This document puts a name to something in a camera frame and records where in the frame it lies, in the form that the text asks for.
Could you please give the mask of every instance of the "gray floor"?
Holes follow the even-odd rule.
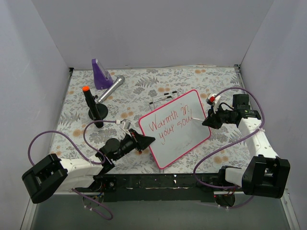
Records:
[[[240,203],[247,198],[236,195]],[[106,221],[83,208],[78,195],[54,195],[37,206],[33,230],[115,229],[290,229],[280,199],[255,197],[243,208],[226,211],[197,201],[131,201],[106,203],[114,219]]]

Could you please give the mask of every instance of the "whiteboard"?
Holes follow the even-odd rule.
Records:
[[[203,120],[206,117],[196,90],[185,93],[139,119],[142,133],[155,138],[149,148],[160,169],[210,137],[210,129],[192,117]]]

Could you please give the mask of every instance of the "floral pattern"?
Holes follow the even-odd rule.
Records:
[[[141,133],[138,120],[150,112],[149,102],[153,96],[177,90],[183,94],[196,89],[207,111],[209,106],[205,100],[210,93],[218,93],[222,89],[240,86],[234,68],[173,68],[173,69],[125,69],[110,70],[112,78],[125,77],[125,83],[116,89],[103,103],[108,107],[105,120],[128,119],[132,128]],[[93,95],[100,96],[103,91],[94,86],[93,71],[75,70],[64,101],[57,130],[70,136],[78,148],[88,157],[95,154],[83,140],[85,126],[91,122],[88,116],[82,87],[88,85]],[[222,100],[232,103],[233,93],[227,91],[221,95]],[[212,151],[242,137],[235,125],[224,125],[219,130],[211,129],[212,136],[187,153],[185,156],[160,170],[149,149],[141,154],[132,151],[115,162],[116,167],[109,173],[191,173],[194,166]],[[109,138],[123,139],[125,134],[119,126],[105,123],[101,129],[95,125],[86,131],[87,140],[96,148],[101,148]],[[64,137],[55,135],[51,152],[61,158],[81,158],[74,147]],[[222,165],[246,166],[250,156],[245,143],[234,145],[209,158],[200,165],[197,172],[216,173]]]

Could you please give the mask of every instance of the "purple object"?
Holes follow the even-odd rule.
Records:
[[[94,83],[98,90],[108,89],[113,84],[113,79],[109,72],[105,70],[99,63],[98,59],[92,59],[92,66],[94,72]]]

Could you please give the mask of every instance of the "orange tip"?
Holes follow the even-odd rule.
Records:
[[[89,91],[89,90],[90,90],[90,87],[88,87],[88,86],[84,86],[84,87],[82,88],[82,91],[83,91],[83,92]]]

